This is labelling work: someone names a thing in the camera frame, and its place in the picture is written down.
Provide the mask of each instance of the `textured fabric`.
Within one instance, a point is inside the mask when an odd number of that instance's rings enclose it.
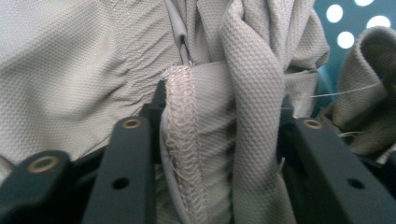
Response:
[[[163,135],[174,173],[156,167],[158,222],[185,222],[184,207],[190,223],[292,223],[276,138],[283,97],[295,116],[309,115],[305,96],[327,60],[312,1],[173,2],[194,65],[168,71]],[[180,63],[164,1],[13,1],[0,13],[1,153],[15,163],[102,146]]]
[[[353,152],[384,161],[380,155],[395,144],[395,74],[396,32],[385,27],[363,32],[346,56],[340,95],[325,112],[343,135],[351,135],[346,142]]]
[[[294,220],[276,172],[276,139],[286,71],[314,69],[325,62],[329,50],[312,4],[235,0],[221,26],[237,112],[236,223]],[[317,48],[311,49],[311,43]]]
[[[180,61],[163,1],[1,1],[0,14],[0,154],[14,163],[96,149]]]
[[[205,29],[210,62],[225,60],[219,29],[228,2],[228,0],[200,0],[197,3],[202,24]]]
[[[235,113],[227,65],[180,66],[168,73],[163,125],[175,171],[168,177],[177,177],[190,223],[230,223]]]

